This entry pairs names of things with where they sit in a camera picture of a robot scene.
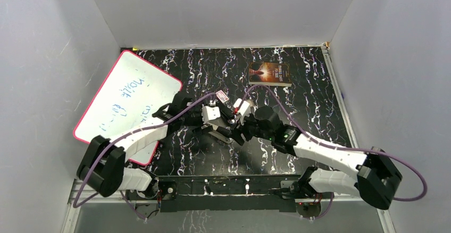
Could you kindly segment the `small red staple box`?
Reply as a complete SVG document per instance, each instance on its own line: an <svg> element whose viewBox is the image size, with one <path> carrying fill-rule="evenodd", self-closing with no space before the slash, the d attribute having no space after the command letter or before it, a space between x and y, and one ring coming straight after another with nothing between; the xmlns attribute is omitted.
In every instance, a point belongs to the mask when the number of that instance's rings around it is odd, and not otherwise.
<svg viewBox="0 0 451 233"><path fill-rule="evenodd" d="M216 97L218 98L218 100L221 103L226 103L227 101L230 100L230 98L228 97L228 95L223 91L223 90L219 90L216 92Z"/></svg>

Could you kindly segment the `white stapler black handle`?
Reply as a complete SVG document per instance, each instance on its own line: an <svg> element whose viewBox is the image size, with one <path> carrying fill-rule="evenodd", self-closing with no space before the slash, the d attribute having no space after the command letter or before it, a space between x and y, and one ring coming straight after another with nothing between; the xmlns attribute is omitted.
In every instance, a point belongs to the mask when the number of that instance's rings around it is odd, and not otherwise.
<svg viewBox="0 0 451 233"><path fill-rule="evenodd" d="M224 128L224 127L217 127L216 129L213 129L208 132L213 137L217 138L218 140L223 141L224 143L232 143L233 139L231 138L232 131L230 129Z"/></svg>

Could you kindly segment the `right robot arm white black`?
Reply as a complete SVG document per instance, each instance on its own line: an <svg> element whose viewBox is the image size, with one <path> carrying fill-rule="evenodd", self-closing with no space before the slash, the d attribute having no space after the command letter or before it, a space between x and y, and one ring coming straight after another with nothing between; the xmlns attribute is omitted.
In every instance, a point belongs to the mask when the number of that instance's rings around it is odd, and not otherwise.
<svg viewBox="0 0 451 233"><path fill-rule="evenodd" d="M402 174L382 150L362 152L314 137L284 124L268 106L260 107L254 113L244 106L236 107L234 114L238 120L233 134L239 144L253 137L262 138L281 153L332 167L332 170L306 169L295 184L301 195L312 198L319 193L348 194L360 197L377 209L389 209Z"/></svg>

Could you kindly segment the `cardboard staple tray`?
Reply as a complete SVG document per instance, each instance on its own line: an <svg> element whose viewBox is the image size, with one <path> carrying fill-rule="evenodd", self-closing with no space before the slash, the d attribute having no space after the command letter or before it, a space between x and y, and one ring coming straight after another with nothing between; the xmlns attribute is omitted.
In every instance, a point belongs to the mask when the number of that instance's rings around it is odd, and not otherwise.
<svg viewBox="0 0 451 233"><path fill-rule="evenodd" d="M255 103L252 100L248 99L248 100L246 100L246 102L248 103L249 108L255 107Z"/></svg>

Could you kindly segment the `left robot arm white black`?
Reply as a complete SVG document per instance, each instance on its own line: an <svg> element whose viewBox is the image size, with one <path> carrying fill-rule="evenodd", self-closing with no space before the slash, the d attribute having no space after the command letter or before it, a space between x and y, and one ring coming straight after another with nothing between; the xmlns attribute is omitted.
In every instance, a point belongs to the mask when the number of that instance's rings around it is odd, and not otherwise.
<svg viewBox="0 0 451 233"><path fill-rule="evenodd" d="M151 119L118 137L95 136L77 169L77 177L103 197L120 190L137 190L146 199L156 197L159 185L155 178L142 169L128 168L126 162L183 126L201 128L219 118L220 109L211 103L217 97L217 94L209 93L194 100L186 92L179 91L172 102L161 106Z"/></svg>

